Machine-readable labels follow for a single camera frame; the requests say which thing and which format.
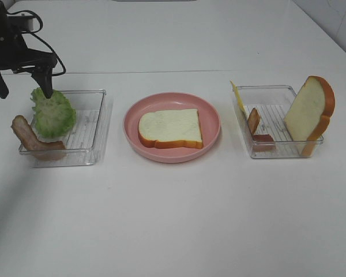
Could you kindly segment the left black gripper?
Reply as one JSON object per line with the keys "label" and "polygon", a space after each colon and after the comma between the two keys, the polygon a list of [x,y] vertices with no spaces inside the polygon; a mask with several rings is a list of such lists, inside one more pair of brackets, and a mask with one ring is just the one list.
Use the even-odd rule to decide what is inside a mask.
{"label": "left black gripper", "polygon": [[10,69],[13,73],[28,72],[37,82],[46,98],[53,95],[52,69],[58,61],[52,52],[29,48],[23,38],[26,31],[10,24],[0,27],[0,98],[6,99],[9,94],[1,71]]}

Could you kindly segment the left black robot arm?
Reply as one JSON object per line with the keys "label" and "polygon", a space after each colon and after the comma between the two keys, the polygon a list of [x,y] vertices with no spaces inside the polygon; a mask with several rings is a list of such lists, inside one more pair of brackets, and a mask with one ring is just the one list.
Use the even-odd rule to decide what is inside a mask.
{"label": "left black robot arm", "polygon": [[30,73],[49,99],[53,94],[52,69],[58,63],[57,55],[29,48],[22,36],[26,31],[8,14],[0,1],[0,98],[6,98],[9,93],[1,71],[12,70],[13,73]]}

